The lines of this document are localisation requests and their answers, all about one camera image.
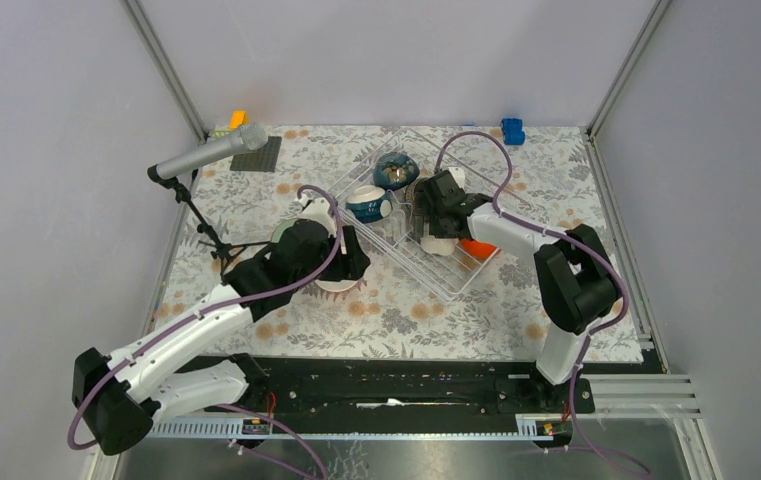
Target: white wall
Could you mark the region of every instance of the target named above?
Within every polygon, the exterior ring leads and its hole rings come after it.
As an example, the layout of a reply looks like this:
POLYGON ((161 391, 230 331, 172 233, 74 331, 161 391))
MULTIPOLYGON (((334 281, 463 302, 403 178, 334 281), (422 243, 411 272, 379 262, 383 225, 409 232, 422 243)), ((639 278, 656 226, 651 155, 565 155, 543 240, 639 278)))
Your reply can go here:
POLYGON ((654 0, 147 0, 207 126, 586 125, 654 0))
POLYGON ((141 332, 176 212, 145 168, 194 144, 119 2, 0 0, 0 479, 79 475, 74 358, 141 332))
POLYGON ((761 2, 675 2, 600 144, 725 478, 761 478, 761 2))

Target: microphone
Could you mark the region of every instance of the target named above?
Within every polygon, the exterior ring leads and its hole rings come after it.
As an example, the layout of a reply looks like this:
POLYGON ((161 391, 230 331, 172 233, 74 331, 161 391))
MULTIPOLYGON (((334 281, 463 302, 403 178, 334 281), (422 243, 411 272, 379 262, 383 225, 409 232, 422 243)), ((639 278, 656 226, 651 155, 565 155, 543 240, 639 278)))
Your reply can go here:
POLYGON ((247 123, 218 140, 207 142, 191 152, 151 166, 147 169, 147 176, 156 183, 164 184, 177 175, 231 155, 252 152, 262 148, 266 143, 268 143, 268 134, 265 133, 265 128, 258 123, 247 123))

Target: table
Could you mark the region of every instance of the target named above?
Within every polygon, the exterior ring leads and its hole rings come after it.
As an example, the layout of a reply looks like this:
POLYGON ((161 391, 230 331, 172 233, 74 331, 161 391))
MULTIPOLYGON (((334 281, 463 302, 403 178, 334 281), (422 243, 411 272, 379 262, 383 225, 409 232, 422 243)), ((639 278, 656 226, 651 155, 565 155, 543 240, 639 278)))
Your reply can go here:
MULTIPOLYGON (((230 159, 218 161, 200 172, 195 203, 222 240, 267 240, 277 224, 299 211, 293 199, 300 185, 329 187, 397 128, 270 128, 269 135, 283 137, 276 172, 231 172, 230 159)), ((413 128, 439 145, 464 129, 500 137, 500 129, 494 127, 413 128)), ((565 229, 584 222, 598 231, 612 254, 612 236, 580 129, 525 128, 525 133, 524 145, 508 147, 516 171, 509 188, 527 202, 526 211, 518 213, 565 229)), ((492 172, 493 180, 503 176, 503 159, 484 139, 461 139, 449 153, 490 165, 485 171, 492 172)), ((182 313, 219 281, 219 264, 210 257, 209 247, 198 243, 201 235, 195 227, 194 217, 188 214, 161 301, 153 311, 154 326, 182 313)), ((550 321, 542 308, 532 262, 498 255, 459 301, 443 304, 392 261, 369 255, 372 266, 357 287, 333 294, 311 284, 297 292, 290 304, 225 336, 204 353, 530 361, 541 350, 550 321)), ((587 359, 641 361, 630 316, 596 335, 587 359)))

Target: black base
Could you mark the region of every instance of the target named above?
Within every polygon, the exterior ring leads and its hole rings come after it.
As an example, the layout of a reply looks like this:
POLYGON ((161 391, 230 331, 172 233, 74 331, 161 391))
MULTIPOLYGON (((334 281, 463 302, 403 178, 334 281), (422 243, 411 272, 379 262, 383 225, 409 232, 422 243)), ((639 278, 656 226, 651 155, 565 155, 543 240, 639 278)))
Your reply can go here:
POLYGON ((262 148, 249 153, 240 153, 230 162, 233 172, 274 172, 277 170, 277 157, 283 137, 268 137, 268 143, 262 148))
MULTIPOLYGON (((247 355, 230 358, 247 362, 247 355)), ((225 357, 197 357, 181 371, 206 368, 225 357)), ((565 412, 565 392, 547 408, 536 397, 535 378, 508 378, 535 371, 526 362, 428 362, 322 360, 257 357, 267 377, 256 378, 237 403, 265 412, 265 396, 277 399, 275 415, 298 433, 459 434, 518 432, 517 413, 565 412), (406 407, 378 406, 395 399, 406 407)), ((589 382, 577 385, 578 413, 594 412, 589 382)))
MULTIPOLYGON (((80 407, 86 395, 108 372, 106 358, 94 348, 77 357, 71 393, 74 407, 80 407)), ((110 379, 83 414, 83 421, 106 455, 117 455, 147 436, 153 426, 151 417, 161 406, 150 399, 136 403, 127 395, 128 388, 128 383, 110 379)))

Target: orange object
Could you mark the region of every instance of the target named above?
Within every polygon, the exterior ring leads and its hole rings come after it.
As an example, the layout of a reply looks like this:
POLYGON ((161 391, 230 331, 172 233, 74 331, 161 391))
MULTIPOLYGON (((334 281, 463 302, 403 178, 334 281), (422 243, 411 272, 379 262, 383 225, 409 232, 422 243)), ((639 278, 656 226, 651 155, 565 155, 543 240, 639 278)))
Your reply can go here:
POLYGON ((239 128, 239 125, 247 123, 247 113, 244 110, 236 110, 233 112, 233 118, 230 119, 230 130, 239 128))
POLYGON ((469 255, 479 258, 480 260, 489 258, 489 255, 492 255, 492 252, 498 248, 488 243, 478 242, 477 240, 468 240, 466 238, 460 240, 460 245, 469 255))

